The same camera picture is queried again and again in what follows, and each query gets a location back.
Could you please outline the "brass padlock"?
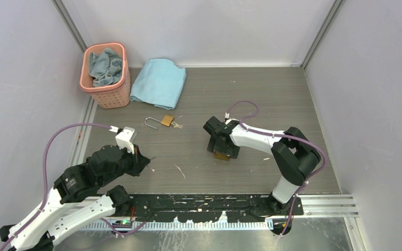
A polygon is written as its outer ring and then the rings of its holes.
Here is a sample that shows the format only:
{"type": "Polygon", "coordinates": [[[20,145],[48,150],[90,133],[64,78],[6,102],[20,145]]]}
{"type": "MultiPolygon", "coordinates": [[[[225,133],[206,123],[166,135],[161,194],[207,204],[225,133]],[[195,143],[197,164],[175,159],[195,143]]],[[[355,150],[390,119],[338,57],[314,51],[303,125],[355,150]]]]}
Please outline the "brass padlock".
{"type": "Polygon", "coordinates": [[[158,128],[157,127],[155,127],[155,126],[152,126],[150,123],[149,123],[149,120],[151,120],[151,121],[155,121],[155,122],[159,122],[161,125],[163,125],[163,126],[166,126],[166,127],[170,127],[171,125],[172,125],[172,123],[174,122],[174,117],[173,116],[171,116],[171,115],[165,115],[162,119],[156,119],[156,118],[153,118],[153,117],[147,117],[147,118],[145,118],[145,120],[144,120],[144,124],[147,126],[147,127],[150,127],[150,128],[152,128],[152,129],[155,129],[155,130],[157,130],[158,128]]]}
{"type": "Polygon", "coordinates": [[[222,161],[230,161],[230,156],[214,152],[214,158],[222,161]]]}

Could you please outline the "small silver key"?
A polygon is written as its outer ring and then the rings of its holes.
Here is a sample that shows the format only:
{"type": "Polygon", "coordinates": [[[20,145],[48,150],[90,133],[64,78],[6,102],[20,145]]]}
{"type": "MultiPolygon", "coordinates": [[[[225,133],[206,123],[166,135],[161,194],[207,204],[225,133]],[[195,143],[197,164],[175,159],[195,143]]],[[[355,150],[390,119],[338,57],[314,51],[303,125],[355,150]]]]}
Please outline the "small silver key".
{"type": "Polygon", "coordinates": [[[178,124],[178,123],[175,122],[175,121],[173,121],[173,122],[171,123],[171,126],[174,127],[174,128],[179,128],[179,129],[183,128],[182,125],[178,124]]]}

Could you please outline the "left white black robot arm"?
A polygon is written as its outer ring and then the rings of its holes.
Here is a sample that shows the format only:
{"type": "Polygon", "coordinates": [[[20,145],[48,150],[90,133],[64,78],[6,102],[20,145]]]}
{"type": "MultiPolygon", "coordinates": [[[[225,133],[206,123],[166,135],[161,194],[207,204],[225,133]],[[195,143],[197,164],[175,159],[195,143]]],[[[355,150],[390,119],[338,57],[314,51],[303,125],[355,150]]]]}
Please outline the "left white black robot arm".
{"type": "Polygon", "coordinates": [[[44,194],[43,201],[21,222],[0,228],[0,238],[10,250],[52,250],[80,227],[106,216],[131,212],[131,198],[118,185],[96,202],[65,216],[87,197],[96,196],[101,187],[128,174],[139,176],[150,163],[137,145],[133,152],[106,145],[82,164],[67,168],[44,194]]]}

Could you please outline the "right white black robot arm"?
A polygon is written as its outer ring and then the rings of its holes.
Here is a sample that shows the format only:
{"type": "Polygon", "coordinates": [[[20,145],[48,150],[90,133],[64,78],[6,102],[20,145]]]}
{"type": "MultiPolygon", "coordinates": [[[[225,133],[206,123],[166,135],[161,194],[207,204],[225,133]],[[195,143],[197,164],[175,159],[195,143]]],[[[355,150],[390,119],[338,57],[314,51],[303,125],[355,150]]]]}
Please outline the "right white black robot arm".
{"type": "Polygon", "coordinates": [[[270,193],[270,208],[284,214],[298,189],[305,184],[321,162],[321,155],[301,130],[290,127],[286,131],[270,131],[251,127],[237,119],[224,122],[212,116],[203,125],[210,139],[207,151],[219,159],[236,159],[241,147],[271,154],[281,177],[270,193]]]}

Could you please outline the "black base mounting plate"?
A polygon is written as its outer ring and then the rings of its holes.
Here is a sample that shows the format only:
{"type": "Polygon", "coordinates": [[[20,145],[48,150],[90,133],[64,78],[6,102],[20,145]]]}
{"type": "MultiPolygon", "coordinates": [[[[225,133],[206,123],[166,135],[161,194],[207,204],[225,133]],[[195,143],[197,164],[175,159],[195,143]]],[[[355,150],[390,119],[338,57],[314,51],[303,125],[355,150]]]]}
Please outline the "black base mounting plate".
{"type": "Polygon", "coordinates": [[[303,215],[300,199],[291,200],[283,208],[261,194],[133,194],[116,196],[111,206],[114,216],[134,218],[142,222],[194,223],[217,222],[222,215],[227,222],[263,222],[272,216],[303,215]]]}

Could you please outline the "pink plastic laundry basket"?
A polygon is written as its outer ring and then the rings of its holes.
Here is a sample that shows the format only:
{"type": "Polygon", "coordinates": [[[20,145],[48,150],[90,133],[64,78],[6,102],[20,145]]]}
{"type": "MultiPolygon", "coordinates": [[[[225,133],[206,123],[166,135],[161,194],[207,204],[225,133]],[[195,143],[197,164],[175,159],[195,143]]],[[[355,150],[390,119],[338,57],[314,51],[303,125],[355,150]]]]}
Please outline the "pink plastic laundry basket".
{"type": "Polygon", "coordinates": [[[88,47],[84,52],[82,72],[80,77],[80,88],[104,109],[117,108],[128,105],[130,102],[130,72],[125,47],[116,42],[100,43],[88,47]],[[93,86],[94,77],[90,75],[90,56],[101,56],[105,49],[111,49],[120,57],[121,76],[120,80],[105,86],[93,86]]]}

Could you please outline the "light blue folded towel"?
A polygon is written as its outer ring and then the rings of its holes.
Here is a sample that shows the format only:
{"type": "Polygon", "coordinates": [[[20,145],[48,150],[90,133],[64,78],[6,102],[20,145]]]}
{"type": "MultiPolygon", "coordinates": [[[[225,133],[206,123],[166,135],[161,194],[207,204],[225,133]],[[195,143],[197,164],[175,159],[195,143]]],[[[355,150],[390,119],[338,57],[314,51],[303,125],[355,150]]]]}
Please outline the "light blue folded towel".
{"type": "Polygon", "coordinates": [[[181,96],[185,80],[185,68],[176,66],[168,59],[150,59],[131,87],[130,101],[173,110],[181,96]]]}

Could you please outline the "grey-blue cloth in basket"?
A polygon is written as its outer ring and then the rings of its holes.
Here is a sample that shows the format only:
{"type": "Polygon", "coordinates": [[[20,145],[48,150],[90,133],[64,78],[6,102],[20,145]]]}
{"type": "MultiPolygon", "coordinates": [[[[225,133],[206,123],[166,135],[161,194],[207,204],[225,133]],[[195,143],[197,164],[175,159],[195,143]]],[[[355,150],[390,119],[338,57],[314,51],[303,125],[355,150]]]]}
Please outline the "grey-blue cloth in basket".
{"type": "Polygon", "coordinates": [[[88,73],[93,87],[104,87],[118,83],[122,77],[122,58],[111,48],[100,54],[91,52],[88,56],[88,73]]]}

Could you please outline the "aluminium rail frame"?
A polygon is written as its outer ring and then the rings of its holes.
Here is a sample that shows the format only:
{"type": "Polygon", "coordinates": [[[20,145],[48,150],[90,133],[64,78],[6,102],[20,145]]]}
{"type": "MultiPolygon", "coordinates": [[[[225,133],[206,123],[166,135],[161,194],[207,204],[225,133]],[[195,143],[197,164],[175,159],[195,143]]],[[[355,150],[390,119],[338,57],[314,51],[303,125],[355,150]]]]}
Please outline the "aluminium rail frame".
{"type": "Polygon", "coordinates": [[[285,236],[295,219],[342,218],[355,250],[365,250],[351,195],[294,195],[279,204],[263,194],[133,194],[125,213],[87,219],[80,231],[270,230],[285,236]]]}

